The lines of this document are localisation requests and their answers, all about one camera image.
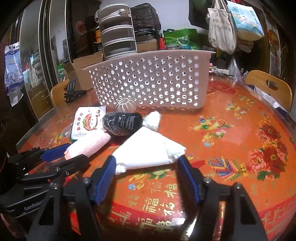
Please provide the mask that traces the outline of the wooden chair right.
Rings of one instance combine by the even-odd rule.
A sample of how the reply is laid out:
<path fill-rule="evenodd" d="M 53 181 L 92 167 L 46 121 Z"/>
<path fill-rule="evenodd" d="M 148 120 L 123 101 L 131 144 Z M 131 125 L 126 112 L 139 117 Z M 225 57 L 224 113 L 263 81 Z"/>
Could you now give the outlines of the wooden chair right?
<path fill-rule="evenodd" d="M 247 74 L 245 84 L 254 85 L 273 97 L 285 110 L 290 111 L 292 90 L 286 82 L 263 71 L 252 70 Z"/>

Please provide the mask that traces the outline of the pink towel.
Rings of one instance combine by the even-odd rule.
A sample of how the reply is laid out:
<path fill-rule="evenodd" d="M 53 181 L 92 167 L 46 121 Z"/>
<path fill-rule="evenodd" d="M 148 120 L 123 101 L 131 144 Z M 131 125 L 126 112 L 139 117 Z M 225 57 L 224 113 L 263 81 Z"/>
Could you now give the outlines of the pink towel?
<path fill-rule="evenodd" d="M 66 149 L 64 158 L 65 160 L 70 160 L 81 154 L 91 157 L 107 144 L 110 139 L 111 135 L 102 130 L 97 133 L 84 135 Z"/>

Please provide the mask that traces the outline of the white power strip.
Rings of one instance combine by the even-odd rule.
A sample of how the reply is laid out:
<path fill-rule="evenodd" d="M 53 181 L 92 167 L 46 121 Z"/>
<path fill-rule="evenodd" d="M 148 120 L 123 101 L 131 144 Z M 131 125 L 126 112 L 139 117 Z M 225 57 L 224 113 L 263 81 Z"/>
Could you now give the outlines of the white power strip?
<path fill-rule="evenodd" d="M 216 66 L 210 66 L 209 70 L 211 73 L 214 73 L 215 75 L 218 75 L 218 76 L 229 76 L 230 75 L 230 72 L 228 69 L 220 69 Z"/>

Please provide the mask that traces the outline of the wooden chair left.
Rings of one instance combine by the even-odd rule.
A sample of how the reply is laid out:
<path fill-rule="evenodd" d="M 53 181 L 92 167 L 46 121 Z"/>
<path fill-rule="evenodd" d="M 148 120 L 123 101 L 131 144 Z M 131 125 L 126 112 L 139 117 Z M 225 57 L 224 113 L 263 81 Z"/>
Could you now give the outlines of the wooden chair left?
<path fill-rule="evenodd" d="M 69 79 L 66 79 L 65 81 L 55 85 L 51 92 L 50 97 L 51 101 L 53 103 L 53 106 L 56 108 L 63 104 L 66 101 L 66 98 L 64 97 L 64 94 L 66 93 L 66 87 L 68 86 Z"/>

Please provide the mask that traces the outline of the black phone stand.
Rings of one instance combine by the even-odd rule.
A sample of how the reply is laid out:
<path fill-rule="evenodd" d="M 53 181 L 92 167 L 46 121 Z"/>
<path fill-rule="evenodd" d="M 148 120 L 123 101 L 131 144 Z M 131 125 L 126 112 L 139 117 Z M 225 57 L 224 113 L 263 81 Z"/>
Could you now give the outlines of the black phone stand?
<path fill-rule="evenodd" d="M 69 80 L 64 87 L 64 97 L 66 103 L 71 103 L 86 95 L 86 90 L 76 90 L 76 79 Z"/>

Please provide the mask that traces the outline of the black knitted item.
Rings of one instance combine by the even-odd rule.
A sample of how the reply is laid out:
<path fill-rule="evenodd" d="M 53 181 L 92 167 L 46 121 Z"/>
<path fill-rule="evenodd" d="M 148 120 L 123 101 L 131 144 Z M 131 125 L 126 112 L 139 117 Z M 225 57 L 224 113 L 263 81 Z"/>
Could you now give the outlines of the black knitted item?
<path fill-rule="evenodd" d="M 114 136 L 130 136 L 142 127 L 143 118 L 139 113 L 106 113 L 102 119 L 104 129 Z"/>

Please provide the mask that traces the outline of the white snack packet cartoon print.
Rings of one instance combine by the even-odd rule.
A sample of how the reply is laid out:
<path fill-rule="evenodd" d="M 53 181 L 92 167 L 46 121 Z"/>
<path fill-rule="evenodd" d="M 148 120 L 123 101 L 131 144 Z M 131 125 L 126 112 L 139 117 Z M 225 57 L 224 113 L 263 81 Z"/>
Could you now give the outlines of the white snack packet cartoon print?
<path fill-rule="evenodd" d="M 105 114 L 106 106 L 79 107 L 74 115 L 71 139 L 78 140 L 84 135 L 102 130 L 102 119 Z"/>

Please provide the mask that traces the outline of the blue white hanging packet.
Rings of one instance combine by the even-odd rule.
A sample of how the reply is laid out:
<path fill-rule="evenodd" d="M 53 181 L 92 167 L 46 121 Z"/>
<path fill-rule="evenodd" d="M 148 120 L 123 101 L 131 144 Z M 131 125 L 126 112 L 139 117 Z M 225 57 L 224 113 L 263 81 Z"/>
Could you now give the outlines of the blue white hanging packet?
<path fill-rule="evenodd" d="M 24 79 L 21 65 L 20 42 L 5 47 L 4 60 L 4 86 L 11 106 L 14 106 L 23 97 L 22 87 L 24 85 Z"/>

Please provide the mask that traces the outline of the beige canvas tote bag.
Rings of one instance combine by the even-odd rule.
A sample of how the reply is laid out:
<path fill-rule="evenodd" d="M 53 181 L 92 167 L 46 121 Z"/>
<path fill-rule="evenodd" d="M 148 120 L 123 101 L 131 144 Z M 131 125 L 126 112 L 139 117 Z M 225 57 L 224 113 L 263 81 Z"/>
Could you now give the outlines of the beige canvas tote bag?
<path fill-rule="evenodd" d="M 225 1 L 213 1 L 212 8 L 208 8 L 208 40 L 216 49 L 229 55 L 235 52 L 237 37 L 232 15 Z"/>

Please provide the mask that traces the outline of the small white cloth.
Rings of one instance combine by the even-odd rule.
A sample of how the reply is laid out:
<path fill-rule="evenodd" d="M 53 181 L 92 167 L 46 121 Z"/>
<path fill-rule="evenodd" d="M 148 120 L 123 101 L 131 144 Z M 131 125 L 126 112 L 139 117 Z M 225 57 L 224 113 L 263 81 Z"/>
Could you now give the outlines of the small white cloth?
<path fill-rule="evenodd" d="M 155 110 L 143 118 L 142 126 L 145 126 L 146 128 L 157 132 L 159 129 L 160 121 L 161 114 Z"/>

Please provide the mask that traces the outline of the cardboard box left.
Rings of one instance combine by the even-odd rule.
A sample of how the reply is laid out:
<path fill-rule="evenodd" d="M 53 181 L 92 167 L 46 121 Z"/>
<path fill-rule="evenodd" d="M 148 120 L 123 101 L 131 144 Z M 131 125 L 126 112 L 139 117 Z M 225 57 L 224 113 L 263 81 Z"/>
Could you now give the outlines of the cardboard box left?
<path fill-rule="evenodd" d="M 93 55 L 80 57 L 67 62 L 64 65 L 65 79 L 73 80 L 76 79 L 76 90 L 91 90 L 93 84 L 90 75 L 84 70 L 86 67 L 100 63 L 103 61 L 103 52 L 99 51 Z"/>

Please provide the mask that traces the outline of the black plastic bag bundle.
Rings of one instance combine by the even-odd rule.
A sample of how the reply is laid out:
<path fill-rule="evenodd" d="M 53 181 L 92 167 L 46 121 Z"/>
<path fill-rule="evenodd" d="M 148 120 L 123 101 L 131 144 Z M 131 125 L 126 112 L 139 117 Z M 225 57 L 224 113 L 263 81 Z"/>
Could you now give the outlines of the black plastic bag bundle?
<path fill-rule="evenodd" d="M 131 7 L 134 32 L 137 37 L 151 35 L 156 38 L 161 33 L 161 22 L 156 9 L 149 3 Z"/>

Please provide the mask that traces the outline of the blue illustrated tote bag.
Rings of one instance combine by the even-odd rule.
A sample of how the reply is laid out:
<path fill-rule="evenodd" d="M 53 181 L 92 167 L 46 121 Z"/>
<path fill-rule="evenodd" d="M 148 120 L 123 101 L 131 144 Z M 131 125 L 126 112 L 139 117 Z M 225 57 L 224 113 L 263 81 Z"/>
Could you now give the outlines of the blue illustrated tote bag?
<path fill-rule="evenodd" d="M 246 41 L 257 41 L 264 37 L 264 31 L 254 9 L 250 6 L 227 1 L 234 23 L 237 29 L 237 35 L 240 39 Z"/>

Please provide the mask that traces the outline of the white perforated plastic basket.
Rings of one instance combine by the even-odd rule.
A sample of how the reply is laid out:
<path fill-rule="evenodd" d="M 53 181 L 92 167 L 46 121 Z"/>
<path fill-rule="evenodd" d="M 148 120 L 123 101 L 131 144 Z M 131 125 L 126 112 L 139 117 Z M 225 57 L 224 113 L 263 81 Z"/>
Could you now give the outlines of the white perforated plastic basket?
<path fill-rule="evenodd" d="M 212 51 L 159 50 L 126 55 L 84 70 L 99 104 L 115 106 L 131 98 L 137 106 L 202 108 Z"/>

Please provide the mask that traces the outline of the green shopping bag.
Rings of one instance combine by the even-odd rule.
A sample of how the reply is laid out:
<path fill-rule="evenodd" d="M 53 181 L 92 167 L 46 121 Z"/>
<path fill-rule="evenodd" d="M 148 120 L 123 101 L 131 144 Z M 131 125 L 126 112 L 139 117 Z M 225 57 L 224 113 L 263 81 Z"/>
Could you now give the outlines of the green shopping bag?
<path fill-rule="evenodd" d="M 199 50 L 200 36 L 196 29 L 167 29 L 163 31 L 166 49 Z"/>

